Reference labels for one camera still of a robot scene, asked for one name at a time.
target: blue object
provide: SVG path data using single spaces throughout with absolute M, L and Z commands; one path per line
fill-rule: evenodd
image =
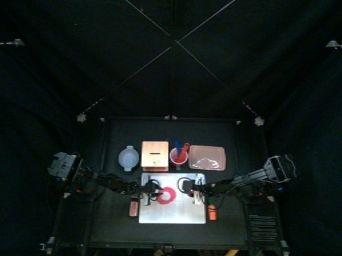
M 127 146 L 120 152 L 119 163 L 125 172 L 129 172 L 139 162 L 139 154 L 133 149 L 133 146 Z

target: orange bottle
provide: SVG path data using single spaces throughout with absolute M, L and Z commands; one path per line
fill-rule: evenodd
M 208 219 L 217 220 L 217 211 L 213 204 L 208 205 Z

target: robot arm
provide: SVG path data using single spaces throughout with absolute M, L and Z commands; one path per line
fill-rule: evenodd
M 86 183 L 94 182 L 97 185 L 111 189 L 115 193 L 139 197 L 141 193 L 155 196 L 161 190 L 160 186 L 152 181 L 140 186 L 137 181 L 125 181 L 115 174 L 99 174 L 93 172 L 82 163 L 82 159 L 76 155 L 58 152 L 53 156 L 49 175 L 61 180 L 65 185 L 70 185 L 72 190 L 82 191 Z
M 207 196 L 217 196 L 233 188 L 245 186 L 257 181 L 283 183 L 296 177 L 296 168 L 290 155 L 272 156 L 267 159 L 263 168 L 231 180 L 221 180 L 205 185 L 196 185 L 195 181 L 183 182 L 183 191 L 199 191 Z

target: light fixture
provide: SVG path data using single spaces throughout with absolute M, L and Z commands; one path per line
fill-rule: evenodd
M 1 45 L 14 45 L 17 47 L 17 46 L 24 46 L 25 44 L 21 39 L 14 39 L 13 42 L 0 42 L 0 46 Z
M 335 41 L 335 40 L 331 40 L 328 43 L 327 43 L 327 45 L 326 45 L 326 47 L 328 47 L 328 48 L 342 48 L 342 45 L 340 44 L 338 44 L 338 42 Z

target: red object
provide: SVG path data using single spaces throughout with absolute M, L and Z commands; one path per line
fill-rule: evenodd
M 131 205 L 129 205 L 129 217 L 136 217 L 136 216 L 137 216 L 137 208 L 139 208 L 139 203 L 137 203 L 137 201 L 131 201 Z
M 183 148 L 181 148 L 180 155 L 179 155 L 177 158 L 175 159 L 175 162 L 176 162 L 176 163 L 183 163 L 183 162 L 184 162 L 184 160 L 185 160 L 185 158 L 187 158 L 187 154 L 185 154 L 185 153 L 187 153 L 188 148 L 189 148 L 189 144 L 185 143 L 184 146 L 183 146 Z
M 217 220 L 217 211 L 213 204 L 208 205 L 208 219 Z

